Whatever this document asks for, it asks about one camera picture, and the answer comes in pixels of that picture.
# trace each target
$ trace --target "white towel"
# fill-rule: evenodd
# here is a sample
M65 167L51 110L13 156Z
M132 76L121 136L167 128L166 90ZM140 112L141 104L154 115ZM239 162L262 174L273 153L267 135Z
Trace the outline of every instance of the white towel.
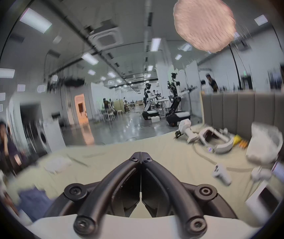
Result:
M46 163L45 169L51 173L60 173L64 171L69 165L71 165L71 160L69 158L56 157Z

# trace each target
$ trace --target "gray upholstered headboard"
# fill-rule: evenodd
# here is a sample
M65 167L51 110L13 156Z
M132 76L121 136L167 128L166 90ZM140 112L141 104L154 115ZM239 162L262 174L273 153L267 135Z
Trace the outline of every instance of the gray upholstered headboard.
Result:
M202 95L203 121L215 128L227 128L241 137L251 138L254 121L275 125L284 139L283 93L224 93ZM280 151L284 157L284 141Z

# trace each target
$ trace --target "beige bedsheet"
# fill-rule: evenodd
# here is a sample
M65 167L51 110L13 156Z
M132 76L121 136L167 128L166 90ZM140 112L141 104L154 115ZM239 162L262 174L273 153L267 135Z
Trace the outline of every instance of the beige bedsheet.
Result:
M192 126L193 131L199 131L202 125ZM134 152L143 151L173 173L181 182L194 185L211 184L229 203L239 219L251 226L258 222L247 208L245 201L255 191L259 183L250 180L250 172L230 171L232 183L225 186L219 179L212 177L214 165L197 155L192 144L186 143L186 136L174 138L174 132L148 139L111 144L104 146L67 147L55 153L48 154L39 160L37 167L29 167L8 184L8 193L15 203L19 202L18 191L33 187L44 189L49 198L58 197L64 188L71 183L88 184L102 180L112 169L128 159ZM204 147L196 143L196 150L210 159L222 163L226 167L252 169L256 165L249 163L245 150L234 147L230 153L215 155L207 153ZM52 174L44 169L47 161L54 157L71 157L76 161L59 174ZM282 196L284 184L272 176L269 183ZM143 205L132 213L132 217L150 217Z

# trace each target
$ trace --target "ceiling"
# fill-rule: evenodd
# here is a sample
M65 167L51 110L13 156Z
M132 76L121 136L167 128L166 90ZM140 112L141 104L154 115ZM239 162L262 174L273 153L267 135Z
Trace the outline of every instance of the ceiling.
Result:
M123 44L102 50L101 54L116 69L116 78L136 81L133 75L145 73L148 65L156 64L154 52L145 51L144 33L148 31L147 44L151 44L153 37L161 37L167 40L174 68L186 67L194 60L201 60L208 54L194 47L191 51L178 49L186 42L177 34L174 26L173 7L177 0L149 0L150 8L146 8L146 0L50 0L64 15L81 31L91 26L93 29L101 26L101 22L111 19L116 24L123 37ZM258 28L254 19L263 14L251 0L222 0L233 11L236 20L236 30L240 35L248 35ZM43 82L44 78L60 67L81 58L84 52L94 53L69 26L63 22L42 0L35 0L30 8L45 17L52 26L44 33L31 28L18 21L13 28L15 34L24 38L22 43L9 41L1 58L0 67L15 68L21 77L30 77L31 81ZM153 13L152 25L145 26L146 11ZM54 38L62 37L58 44L54 44ZM48 54L52 49L60 54L59 58ZM177 54L182 57L176 60ZM106 77L104 85L109 87L111 79L107 73L114 71L98 55L95 55L98 63L94 66L86 61L79 61L58 73L59 77L73 76L85 78L87 82L100 82L101 76ZM88 70L94 70L94 76L88 74ZM150 79L156 79L156 70L151 72Z

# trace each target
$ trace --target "orange lit door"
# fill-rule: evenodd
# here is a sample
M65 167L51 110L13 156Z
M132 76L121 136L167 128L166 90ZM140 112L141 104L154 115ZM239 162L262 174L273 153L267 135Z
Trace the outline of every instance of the orange lit door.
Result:
M79 125L88 124L87 110L84 103L84 94L75 96L75 106L77 111L77 117Z

